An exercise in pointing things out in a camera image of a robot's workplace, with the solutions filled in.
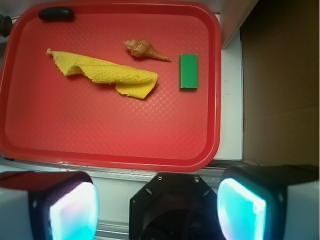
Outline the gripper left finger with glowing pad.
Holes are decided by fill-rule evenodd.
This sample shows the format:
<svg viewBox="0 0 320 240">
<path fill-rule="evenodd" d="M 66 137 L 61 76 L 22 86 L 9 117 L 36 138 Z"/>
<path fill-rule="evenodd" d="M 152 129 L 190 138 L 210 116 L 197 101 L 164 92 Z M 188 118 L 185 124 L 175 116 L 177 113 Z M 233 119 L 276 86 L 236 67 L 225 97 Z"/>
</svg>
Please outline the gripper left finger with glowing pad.
<svg viewBox="0 0 320 240">
<path fill-rule="evenodd" d="M 83 171 L 0 174 L 2 240 L 92 240 L 99 194 Z"/>
</svg>

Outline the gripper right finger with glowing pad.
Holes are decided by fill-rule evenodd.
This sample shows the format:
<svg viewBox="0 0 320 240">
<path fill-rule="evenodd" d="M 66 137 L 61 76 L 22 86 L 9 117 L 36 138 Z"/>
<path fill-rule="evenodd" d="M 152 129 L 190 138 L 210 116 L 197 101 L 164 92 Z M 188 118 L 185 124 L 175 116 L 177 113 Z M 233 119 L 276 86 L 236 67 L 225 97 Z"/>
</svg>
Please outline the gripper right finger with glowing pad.
<svg viewBox="0 0 320 240">
<path fill-rule="evenodd" d="M 227 240 L 318 240 L 320 176 L 315 165 L 230 166 L 217 190 Z"/>
</svg>

